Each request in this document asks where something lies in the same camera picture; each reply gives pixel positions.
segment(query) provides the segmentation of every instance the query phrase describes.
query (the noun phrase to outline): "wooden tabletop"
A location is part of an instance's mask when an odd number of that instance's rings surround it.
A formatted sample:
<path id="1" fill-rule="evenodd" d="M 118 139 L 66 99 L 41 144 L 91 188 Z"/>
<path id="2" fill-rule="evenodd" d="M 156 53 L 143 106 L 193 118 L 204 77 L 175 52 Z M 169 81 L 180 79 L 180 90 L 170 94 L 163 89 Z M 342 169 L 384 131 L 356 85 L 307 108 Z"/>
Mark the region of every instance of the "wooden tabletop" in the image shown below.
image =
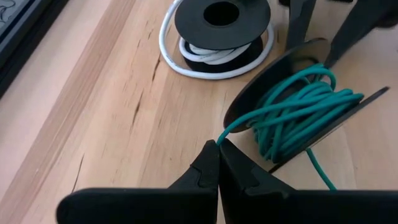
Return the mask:
<path id="1" fill-rule="evenodd" d="M 172 0 L 70 0 L 0 101 L 0 223 L 55 223 L 87 187 L 167 187 L 222 132 L 240 89 L 283 51 L 288 11 L 270 1 L 278 38 L 238 78 L 206 81 L 169 69 L 158 34 Z M 308 38 L 331 39 L 350 7 L 318 1 Z M 339 189 L 398 189 L 398 29 L 374 30 L 333 68 L 338 88 L 391 90 L 314 147 Z M 172 26 L 169 51 L 183 65 Z M 249 131 L 229 137 L 267 167 Z M 325 189 L 307 155 L 276 174 Z"/>

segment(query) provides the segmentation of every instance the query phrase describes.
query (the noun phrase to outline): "black plastic part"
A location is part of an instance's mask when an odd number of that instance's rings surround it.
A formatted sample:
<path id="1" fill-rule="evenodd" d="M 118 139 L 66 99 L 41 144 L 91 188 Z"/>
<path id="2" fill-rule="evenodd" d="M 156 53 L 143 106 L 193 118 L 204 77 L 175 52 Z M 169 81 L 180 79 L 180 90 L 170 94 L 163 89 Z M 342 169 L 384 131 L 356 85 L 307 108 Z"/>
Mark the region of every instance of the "black plastic part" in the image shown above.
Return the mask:
<path id="1" fill-rule="evenodd" d="M 0 30 L 0 97 L 68 0 L 26 0 Z"/>
<path id="2" fill-rule="evenodd" d="M 59 224 L 216 223 L 220 150 L 211 140 L 169 189 L 86 189 L 64 198 Z"/>
<path id="3" fill-rule="evenodd" d="M 332 67 L 373 28 L 392 27 L 398 22 L 398 1 L 359 0 L 333 38 L 326 67 Z"/>
<path id="4" fill-rule="evenodd" d="M 273 173 L 277 171 L 279 168 L 281 168 L 283 165 L 288 163 L 291 159 L 293 159 L 295 156 L 306 150 L 307 148 L 311 147 L 312 145 L 320 142 L 322 139 L 326 138 L 329 134 L 331 134 L 334 130 L 339 128 L 343 123 L 348 120 L 350 117 L 352 117 L 354 114 L 356 114 L 358 111 L 363 109 L 365 106 L 369 105 L 376 99 L 378 99 L 380 96 L 385 94 L 390 88 L 388 86 L 382 88 L 381 90 L 375 92 L 373 95 L 370 97 L 366 98 L 356 106 L 352 107 L 350 110 L 345 112 L 344 114 L 340 115 L 339 118 L 335 119 L 332 123 L 328 124 L 326 127 L 324 127 L 318 134 L 314 135 L 311 139 L 309 139 L 305 144 L 303 144 L 297 151 L 291 153 L 289 156 L 287 156 L 284 160 L 278 162 L 271 170 L 269 170 L 270 173 Z"/>
<path id="5" fill-rule="evenodd" d="M 352 3 L 354 0 L 328 0 L 328 1 L 343 2 L 343 3 Z"/>
<path id="6" fill-rule="evenodd" d="M 210 24 L 204 14 L 215 4 L 220 6 L 213 12 L 216 20 L 231 13 L 223 9 L 224 4 L 237 7 L 238 17 L 225 26 Z M 271 9 L 264 0 L 184 0 L 175 13 L 175 26 L 181 37 L 196 47 L 228 50 L 253 42 L 267 29 L 270 18 Z"/>
<path id="7" fill-rule="evenodd" d="M 229 140 L 220 147 L 226 224 L 398 223 L 398 192 L 294 190 Z"/>
<path id="8" fill-rule="evenodd" d="M 305 42 L 316 0 L 289 1 L 289 30 L 285 50 Z"/>
<path id="9" fill-rule="evenodd" d="M 275 223 L 281 216 L 283 198 L 294 189 L 261 169 L 228 139 L 223 141 L 220 151 L 225 222 Z"/>
<path id="10" fill-rule="evenodd" d="M 229 126 L 240 116 L 253 111 L 259 99 L 273 86 L 316 63 L 323 63 L 330 51 L 330 45 L 325 39 L 310 40 L 296 46 L 270 63 L 263 71 L 256 75 L 237 95 L 228 108 L 224 118 L 224 127 Z M 237 133 L 248 129 L 246 124 L 234 128 L 231 132 Z"/>
<path id="11" fill-rule="evenodd" d="M 279 0 L 279 4 L 285 7 L 290 7 L 290 0 Z"/>
<path id="12" fill-rule="evenodd" d="M 185 49 L 194 54 L 189 48 L 189 43 L 185 43 Z M 253 62 L 258 56 L 260 56 L 263 50 L 261 37 L 258 37 L 250 47 L 245 50 L 241 55 L 236 57 L 230 62 L 221 64 L 221 65 L 208 65 L 203 62 L 192 62 L 191 60 L 184 57 L 187 65 L 196 72 L 206 72 L 206 73 L 221 73 L 221 72 L 229 72 L 238 68 L 242 68 L 249 63 Z"/>

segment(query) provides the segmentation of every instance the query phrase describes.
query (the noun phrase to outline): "wire spool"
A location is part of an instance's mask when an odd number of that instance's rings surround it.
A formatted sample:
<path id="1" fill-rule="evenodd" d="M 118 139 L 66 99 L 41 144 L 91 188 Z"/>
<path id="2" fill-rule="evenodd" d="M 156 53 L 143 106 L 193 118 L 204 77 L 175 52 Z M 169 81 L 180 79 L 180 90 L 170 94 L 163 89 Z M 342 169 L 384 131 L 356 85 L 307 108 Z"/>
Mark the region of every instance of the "wire spool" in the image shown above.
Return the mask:
<path id="1" fill-rule="evenodd" d="M 181 35 L 179 49 L 192 70 L 179 67 L 167 53 L 165 36 L 172 14 Z M 160 28 L 159 47 L 176 72 L 218 80 L 242 75 L 262 63 L 271 51 L 271 10 L 263 0 L 175 0 Z M 261 35 L 268 33 L 263 45 Z"/>
<path id="2" fill-rule="evenodd" d="M 228 133 L 253 128 L 261 156 L 275 164 L 270 173 L 306 150 L 321 178 L 334 190 L 310 147 L 389 88 L 364 101 L 361 93 L 335 91 L 336 78 L 322 65 L 329 51 L 325 39 L 315 39 L 273 61 L 234 99 L 217 143 L 220 145 Z"/>

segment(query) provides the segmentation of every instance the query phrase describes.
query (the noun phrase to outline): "white wire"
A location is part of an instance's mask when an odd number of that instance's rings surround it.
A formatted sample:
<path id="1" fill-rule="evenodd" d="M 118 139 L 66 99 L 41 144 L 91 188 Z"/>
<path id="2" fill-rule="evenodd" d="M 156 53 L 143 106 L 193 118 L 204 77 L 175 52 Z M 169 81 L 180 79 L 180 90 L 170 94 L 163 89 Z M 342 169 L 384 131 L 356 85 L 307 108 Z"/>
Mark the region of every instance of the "white wire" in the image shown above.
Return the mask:
<path id="1" fill-rule="evenodd" d="M 208 79 L 208 80 L 220 80 L 220 79 L 224 79 L 224 78 L 232 78 L 232 77 L 235 77 L 238 75 L 242 75 L 242 74 L 256 68 L 268 56 L 269 52 L 271 51 L 272 45 L 274 44 L 274 30 L 272 28 L 271 23 L 269 23 L 269 25 L 267 27 L 268 40 L 267 40 L 266 46 L 264 47 L 264 50 L 261 52 L 260 56 L 258 56 L 257 59 L 255 59 L 253 62 L 249 63 L 248 65 L 245 65 L 245 66 L 235 69 L 233 71 L 221 72 L 221 73 L 196 72 L 196 71 L 187 70 L 182 67 L 179 67 L 173 61 L 173 59 L 167 52 L 167 49 L 165 46 L 165 39 L 166 39 L 166 31 L 170 24 L 172 15 L 182 1 L 183 0 L 174 0 L 174 2 L 169 7 L 169 10 L 167 11 L 167 13 L 164 17 L 162 27 L 160 28 L 160 33 L 159 33 L 160 52 L 163 55 L 163 58 L 165 59 L 165 61 L 168 63 L 168 65 L 176 72 L 178 72 L 182 75 L 186 75 L 188 77 L 202 78 L 202 79 Z M 217 65 L 217 64 L 229 62 L 230 60 L 239 56 L 241 53 L 243 53 L 249 47 L 249 44 L 248 44 L 248 45 L 245 45 L 243 47 L 240 47 L 240 48 L 234 49 L 234 50 L 214 51 L 214 50 L 200 49 L 198 47 L 190 45 L 190 48 L 194 53 L 196 53 L 196 52 L 200 53 L 200 55 L 194 55 L 194 54 L 187 52 L 184 44 L 185 44 L 185 40 L 183 40 L 181 38 L 180 39 L 180 51 L 184 57 L 186 57 L 187 59 L 189 59 L 191 61 L 200 60 L 201 62 L 205 62 L 210 65 Z"/>

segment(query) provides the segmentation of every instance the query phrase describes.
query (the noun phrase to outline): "green cable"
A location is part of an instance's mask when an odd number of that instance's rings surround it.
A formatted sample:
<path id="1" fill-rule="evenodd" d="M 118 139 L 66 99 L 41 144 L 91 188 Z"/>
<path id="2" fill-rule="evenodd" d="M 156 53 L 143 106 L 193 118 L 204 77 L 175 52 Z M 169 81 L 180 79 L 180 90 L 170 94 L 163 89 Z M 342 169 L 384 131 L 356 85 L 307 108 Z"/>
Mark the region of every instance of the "green cable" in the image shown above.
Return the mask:
<path id="1" fill-rule="evenodd" d="M 310 76 L 314 77 L 311 82 L 307 78 Z M 322 81 L 324 76 L 330 79 L 330 83 Z M 283 101 L 274 103 L 279 95 L 296 82 L 305 82 L 307 85 Z M 217 145 L 232 129 L 247 123 L 253 128 L 260 155 L 277 164 L 294 154 L 324 126 L 364 97 L 362 93 L 354 94 L 349 89 L 335 92 L 335 88 L 335 75 L 322 64 L 302 70 L 271 88 L 259 100 L 254 111 L 232 122 L 218 138 Z M 330 190 L 335 190 L 311 149 L 307 149 L 307 154 L 322 180 Z"/>

